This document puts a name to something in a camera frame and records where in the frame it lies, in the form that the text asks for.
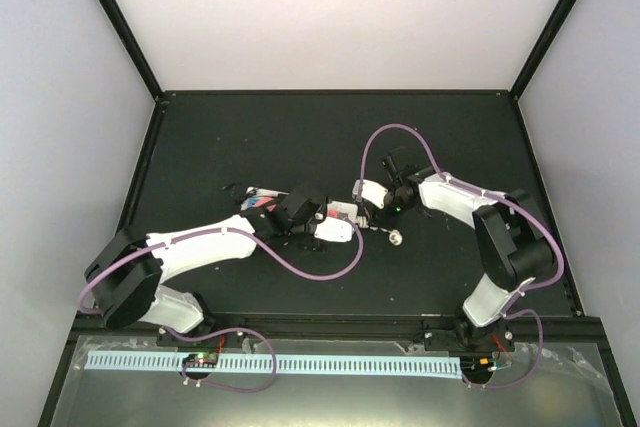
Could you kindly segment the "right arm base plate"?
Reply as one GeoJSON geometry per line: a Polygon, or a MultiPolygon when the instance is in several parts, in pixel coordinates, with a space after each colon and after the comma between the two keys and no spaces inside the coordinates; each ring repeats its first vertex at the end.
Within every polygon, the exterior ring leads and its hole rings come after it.
{"type": "Polygon", "coordinates": [[[426,350],[472,355],[514,351],[514,342],[507,338],[509,328],[502,320],[476,327],[464,315],[430,316],[422,319],[421,327],[426,350]]]}

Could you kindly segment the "pink triangular socket adapter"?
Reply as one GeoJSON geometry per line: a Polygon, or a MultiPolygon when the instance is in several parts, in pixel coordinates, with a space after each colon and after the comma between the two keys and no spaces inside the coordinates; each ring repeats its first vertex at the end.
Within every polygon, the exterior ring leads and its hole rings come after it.
{"type": "Polygon", "coordinates": [[[267,212],[273,211],[278,204],[278,199],[271,196],[254,196],[248,198],[242,204],[242,211],[248,211],[250,209],[264,209],[267,212]]]}

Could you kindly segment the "white power strip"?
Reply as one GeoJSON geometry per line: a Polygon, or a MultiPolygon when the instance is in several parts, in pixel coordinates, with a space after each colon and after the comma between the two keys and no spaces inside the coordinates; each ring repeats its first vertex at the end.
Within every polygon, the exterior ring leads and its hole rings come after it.
{"type": "Polygon", "coordinates": [[[332,200],[327,195],[320,194],[308,187],[298,187],[290,193],[250,187],[238,201],[241,212],[248,212],[242,211],[242,204],[254,196],[271,196],[278,199],[276,208],[271,212],[264,209],[250,209],[248,211],[256,211],[256,216],[269,219],[283,230],[309,221],[320,223],[327,217],[346,219],[353,224],[358,224],[358,206],[356,204],[332,200]]]}

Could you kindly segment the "black aluminium frame post right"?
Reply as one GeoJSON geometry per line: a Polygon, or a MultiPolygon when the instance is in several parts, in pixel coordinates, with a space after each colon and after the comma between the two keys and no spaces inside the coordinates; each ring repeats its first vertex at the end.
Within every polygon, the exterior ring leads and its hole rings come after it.
{"type": "Polygon", "coordinates": [[[509,95],[519,101],[578,0],[558,0],[519,71],[509,95]]]}

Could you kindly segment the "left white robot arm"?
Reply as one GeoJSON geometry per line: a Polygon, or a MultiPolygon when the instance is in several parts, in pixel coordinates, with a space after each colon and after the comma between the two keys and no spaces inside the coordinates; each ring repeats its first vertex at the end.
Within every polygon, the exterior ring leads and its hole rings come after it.
{"type": "Polygon", "coordinates": [[[289,193],[246,188],[237,213],[212,224],[177,232],[117,232],[87,268],[79,309],[106,327],[144,322],[180,334],[193,346],[207,344],[215,323],[198,293],[170,287],[171,280],[214,264],[269,254],[294,236],[315,242],[352,238],[351,225],[329,207],[327,197],[306,187],[289,193]]]}

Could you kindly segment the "black aluminium frame post left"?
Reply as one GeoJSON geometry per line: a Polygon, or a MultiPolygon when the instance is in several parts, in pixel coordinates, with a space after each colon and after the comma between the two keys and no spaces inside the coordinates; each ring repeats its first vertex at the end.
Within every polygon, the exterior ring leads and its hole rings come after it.
{"type": "Polygon", "coordinates": [[[98,0],[102,10],[106,14],[114,31],[116,32],[122,46],[132,61],[141,80],[154,101],[157,101],[163,95],[156,76],[145,57],[142,48],[139,45],[129,23],[127,22],[122,9],[117,0],[98,0]]]}

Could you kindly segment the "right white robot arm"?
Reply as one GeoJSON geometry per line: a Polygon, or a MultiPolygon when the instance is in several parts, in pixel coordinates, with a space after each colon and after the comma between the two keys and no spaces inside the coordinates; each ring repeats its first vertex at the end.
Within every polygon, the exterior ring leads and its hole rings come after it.
{"type": "Polygon", "coordinates": [[[395,152],[382,160],[389,183],[360,175],[353,198],[368,222],[379,226],[393,214],[421,206],[470,227],[476,237],[482,275],[455,314],[452,335],[467,351],[479,350],[496,323],[528,291],[553,284],[564,272],[558,242],[528,193],[486,191],[433,165],[420,169],[395,152]]]}

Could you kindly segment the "black aluminium frame post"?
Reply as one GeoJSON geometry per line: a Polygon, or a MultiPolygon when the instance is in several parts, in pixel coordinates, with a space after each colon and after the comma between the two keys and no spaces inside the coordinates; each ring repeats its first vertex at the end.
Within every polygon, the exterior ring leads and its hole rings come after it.
{"type": "Polygon", "coordinates": [[[114,31],[116,32],[122,46],[132,61],[141,80],[154,101],[157,101],[163,95],[156,76],[145,57],[142,48],[139,45],[129,23],[127,22],[122,9],[117,0],[98,0],[102,10],[106,14],[114,31]]]}
{"type": "Polygon", "coordinates": [[[558,0],[519,71],[509,95],[519,101],[578,0],[558,0]]]}

